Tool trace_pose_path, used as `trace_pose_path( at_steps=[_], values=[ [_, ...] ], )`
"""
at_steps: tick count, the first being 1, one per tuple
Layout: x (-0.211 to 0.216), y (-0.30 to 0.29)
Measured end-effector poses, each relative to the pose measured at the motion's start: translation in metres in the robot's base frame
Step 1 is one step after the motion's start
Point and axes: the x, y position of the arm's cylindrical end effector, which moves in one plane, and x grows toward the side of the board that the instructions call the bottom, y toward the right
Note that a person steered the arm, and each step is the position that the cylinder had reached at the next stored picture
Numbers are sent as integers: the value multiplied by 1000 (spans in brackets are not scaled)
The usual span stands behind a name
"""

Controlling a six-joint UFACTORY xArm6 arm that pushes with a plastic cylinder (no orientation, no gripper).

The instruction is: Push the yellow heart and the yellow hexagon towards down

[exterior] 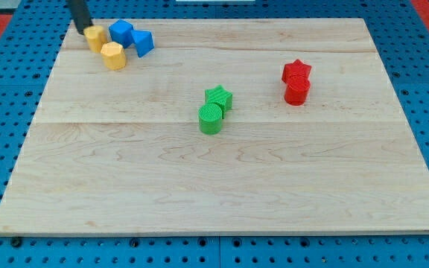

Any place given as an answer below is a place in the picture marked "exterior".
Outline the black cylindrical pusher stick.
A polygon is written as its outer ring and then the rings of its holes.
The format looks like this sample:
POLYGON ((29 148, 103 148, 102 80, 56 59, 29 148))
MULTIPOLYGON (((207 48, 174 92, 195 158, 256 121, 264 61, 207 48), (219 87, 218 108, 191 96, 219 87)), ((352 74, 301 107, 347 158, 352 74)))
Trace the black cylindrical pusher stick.
POLYGON ((93 26, 92 17, 86 0, 66 0, 66 3, 77 32, 80 35, 84 35, 84 30, 93 26))

